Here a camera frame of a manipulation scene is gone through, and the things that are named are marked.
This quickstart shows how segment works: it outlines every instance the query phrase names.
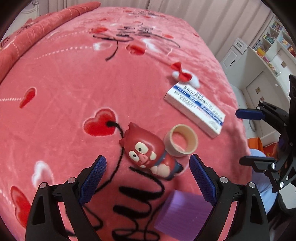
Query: blue gripper pad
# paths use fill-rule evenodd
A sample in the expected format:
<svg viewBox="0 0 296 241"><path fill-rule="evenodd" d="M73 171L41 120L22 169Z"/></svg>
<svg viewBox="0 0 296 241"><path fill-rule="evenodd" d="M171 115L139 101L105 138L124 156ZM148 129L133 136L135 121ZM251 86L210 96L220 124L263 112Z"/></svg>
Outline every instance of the blue gripper pad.
<svg viewBox="0 0 296 241"><path fill-rule="evenodd" d="M235 115L237 118L247 120L262 120L265 118L263 112L256 109L238 109Z"/></svg>
<svg viewBox="0 0 296 241"><path fill-rule="evenodd" d="M189 168L204 196L205 200L212 206L217 203L216 187L202 167L198 159L192 155L189 160Z"/></svg>
<svg viewBox="0 0 296 241"><path fill-rule="evenodd" d="M106 158L101 156L95 167L92 169L88 177L85 179L85 182L81 186L81 194L79 198L79 203L84 205L88 203L94 192L96 187L98 186L105 170L106 170L107 162Z"/></svg>

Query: bed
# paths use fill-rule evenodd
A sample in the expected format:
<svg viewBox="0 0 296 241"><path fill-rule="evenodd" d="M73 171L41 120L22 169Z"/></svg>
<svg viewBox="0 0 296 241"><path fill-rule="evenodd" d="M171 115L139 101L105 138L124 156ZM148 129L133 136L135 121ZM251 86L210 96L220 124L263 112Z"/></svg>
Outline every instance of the bed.
<svg viewBox="0 0 296 241"><path fill-rule="evenodd" d="M225 114L211 139L163 100L176 83L173 63L198 76L200 92ZM153 227L160 205L173 190L201 194L188 166L172 181L145 175L124 154L118 123L137 123L163 138L177 124L194 129L196 153L219 176L246 184L251 169L237 101L220 64L184 20L148 10L100 7L91 2L29 20L0 49L0 215L18 241L39 184L64 183L98 155L106 172L85 211L102 240L174 240ZM147 192L139 199L124 187ZM116 207L141 213L139 219ZM73 230L60 206L70 238ZM220 240L226 237L232 207Z"/></svg>

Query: white cabinet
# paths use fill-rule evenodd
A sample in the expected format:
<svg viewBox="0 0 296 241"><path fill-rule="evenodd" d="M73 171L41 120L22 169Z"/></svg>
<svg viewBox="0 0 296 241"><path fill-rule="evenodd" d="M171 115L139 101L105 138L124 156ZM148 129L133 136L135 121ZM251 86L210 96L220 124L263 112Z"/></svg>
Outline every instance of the white cabinet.
<svg viewBox="0 0 296 241"><path fill-rule="evenodd" d="M242 54L234 46L230 48L229 52L220 63L225 74L235 65L235 62L240 59L241 55Z"/></svg>
<svg viewBox="0 0 296 241"><path fill-rule="evenodd" d="M240 59L242 54L246 51L248 45L244 43L240 38L237 38L233 43L233 46L228 51L227 55L220 62L224 73L227 74L229 70L233 68L236 62Z"/></svg>
<svg viewBox="0 0 296 241"><path fill-rule="evenodd" d="M229 83L243 92L249 108L256 108L259 100L274 104L286 111L289 110L289 99L279 82L279 78L271 71L267 63L258 54L247 47L243 54L232 46L221 65ZM278 140L278 132L264 121L255 121L257 136L264 140L264 145Z"/></svg>

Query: purple foam cube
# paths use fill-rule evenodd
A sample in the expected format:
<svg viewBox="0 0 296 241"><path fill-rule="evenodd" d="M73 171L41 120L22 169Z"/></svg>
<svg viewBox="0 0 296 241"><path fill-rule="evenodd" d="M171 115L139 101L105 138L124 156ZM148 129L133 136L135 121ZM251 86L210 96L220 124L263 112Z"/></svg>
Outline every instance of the purple foam cube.
<svg viewBox="0 0 296 241"><path fill-rule="evenodd" d="M180 241L193 241L212 208L201 195L173 190L160 210L154 227Z"/></svg>

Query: white curtain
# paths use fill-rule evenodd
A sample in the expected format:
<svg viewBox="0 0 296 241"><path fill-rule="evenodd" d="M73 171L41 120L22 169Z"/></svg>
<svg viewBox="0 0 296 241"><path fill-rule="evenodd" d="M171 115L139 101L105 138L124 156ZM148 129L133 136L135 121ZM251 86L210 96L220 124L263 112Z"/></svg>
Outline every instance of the white curtain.
<svg viewBox="0 0 296 241"><path fill-rule="evenodd" d="M149 0L48 0L49 12L56 12L64 8L91 1L99 1L102 7L135 7L147 9Z"/></svg>
<svg viewBox="0 0 296 241"><path fill-rule="evenodd" d="M49 0L49 11L89 0ZM102 7L149 9L186 20L221 61L237 37L251 47L272 18L260 0L100 0Z"/></svg>

